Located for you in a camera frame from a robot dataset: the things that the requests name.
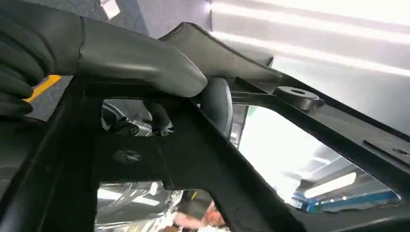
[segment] ceiling light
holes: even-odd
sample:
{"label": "ceiling light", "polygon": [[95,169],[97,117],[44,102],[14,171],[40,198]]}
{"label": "ceiling light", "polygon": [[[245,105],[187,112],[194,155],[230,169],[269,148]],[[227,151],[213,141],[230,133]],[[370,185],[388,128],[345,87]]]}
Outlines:
{"label": "ceiling light", "polygon": [[327,32],[339,33],[349,36],[371,38],[375,40],[389,41],[400,44],[410,44],[410,35],[396,32],[365,28],[351,24],[330,22],[327,20],[302,17],[294,14],[271,12],[264,10],[254,10],[224,3],[212,4],[212,12],[227,15],[237,15],[273,23],[286,24],[296,27],[322,30]]}
{"label": "ceiling light", "polygon": [[145,198],[145,197],[137,197],[133,200],[133,202],[148,204],[148,205],[151,205],[151,206],[156,206],[160,203],[159,201],[151,200],[151,199],[148,199],[148,198]]}
{"label": "ceiling light", "polygon": [[158,190],[158,183],[152,182],[151,188],[149,189],[148,193],[151,194],[152,196],[155,196],[157,194],[157,190]]}
{"label": "ceiling light", "polygon": [[407,2],[403,0],[254,0],[272,5],[341,15],[365,20],[410,25]]}
{"label": "ceiling light", "polygon": [[348,186],[353,184],[354,180],[356,179],[356,173],[350,173],[344,175],[342,177],[336,178],[319,186],[313,187],[311,189],[306,190],[305,197],[312,198],[319,195],[322,195],[327,192],[331,192],[336,189],[340,189],[342,187]]}
{"label": "ceiling light", "polygon": [[316,160],[316,161],[321,162],[321,163],[324,163],[324,164],[330,164],[331,163],[330,160],[319,158],[319,157],[316,157],[316,156],[312,156],[311,159]]}
{"label": "ceiling light", "polygon": [[97,192],[97,197],[99,199],[117,200],[121,197],[121,193],[111,192],[105,189],[99,189]]}
{"label": "ceiling light", "polygon": [[272,41],[258,40],[254,38],[238,36],[227,34],[224,32],[214,31],[211,32],[212,36],[221,39],[228,40],[232,42],[237,42],[241,44],[249,44],[256,47],[263,47],[271,50],[280,51],[286,54],[292,54],[300,57],[307,57],[312,59],[323,60],[327,62],[333,62],[338,64],[343,64],[351,67],[379,71],[383,73],[391,73],[402,76],[410,76],[410,71],[405,69],[400,69],[393,66],[388,66],[380,63],[375,63],[372,61],[356,59],[351,57],[339,56],[331,53],[316,51],[309,48],[297,47],[289,44],[277,43]]}

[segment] black plastic part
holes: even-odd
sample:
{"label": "black plastic part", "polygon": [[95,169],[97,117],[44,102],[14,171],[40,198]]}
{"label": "black plastic part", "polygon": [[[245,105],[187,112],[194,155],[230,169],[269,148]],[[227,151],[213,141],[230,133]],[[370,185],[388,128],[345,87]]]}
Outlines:
{"label": "black plastic part", "polygon": [[[167,137],[110,134],[101,127],[100,117],[103,100],[111,97],[159,103],[175,133]],[[117,162],[119,150],[132,150],[141,158]],[[46,136],[28,160],[33,159],[38,162],[25,163],[5,195],[0,230],[92,231],[99,182],[160,179],[167,189],[209,191],[234,231],[305,231],[196,105],[151,87],[74,77],[47,122]]]}
{"label": "black plastic part", "polygon": [[213,78],[201,92],[201,110],[225,137],[231,136],[234,110],[228,83]]}
{"label": "black plastic part", "polygon": [[305,110],[307,112],[324,104],[324,101],[316,94],[289,86],[279,86],[275,89],[273,94],[299,110]]}
{"label": "black plastic part", "polygon": [[143,101],[143,103],[145,108],[150,112],[152,116],[152,130],[155,133],[166,131],[168,129],[170,120],[164,107],[152,101]]}
{"label": "black plastic part", "polygon": [[233,79],[239,76],[247,80],[274,83],[283,75],[230,48],[193,23],[183,22],[159,40],[182,51],[208,79]]}

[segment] person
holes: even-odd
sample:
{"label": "person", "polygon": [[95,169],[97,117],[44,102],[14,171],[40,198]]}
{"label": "person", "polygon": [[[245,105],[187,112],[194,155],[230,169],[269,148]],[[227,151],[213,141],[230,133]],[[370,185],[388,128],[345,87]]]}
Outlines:
{"label": "person", "polygon": [[198,220],[197,218],[182,212],[177,212],[174,218],[174,224],[183,228],[199,229],[208,225],[215,227],[224,226],[225,221],[223,220],[220,211],[215,206],[215,203],[212,201],[208,209],[205,211],[202,220]]}

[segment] window glass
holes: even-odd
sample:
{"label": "window glass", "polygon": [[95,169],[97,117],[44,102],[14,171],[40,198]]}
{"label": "window glass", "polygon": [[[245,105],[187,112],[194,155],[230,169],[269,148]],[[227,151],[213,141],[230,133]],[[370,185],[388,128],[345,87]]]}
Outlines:
{"label": "window glass", "polygon": [[400,200],[385,184],[270,109],[248,106],[239,131],[241,154],[296,208],[337,212]]}

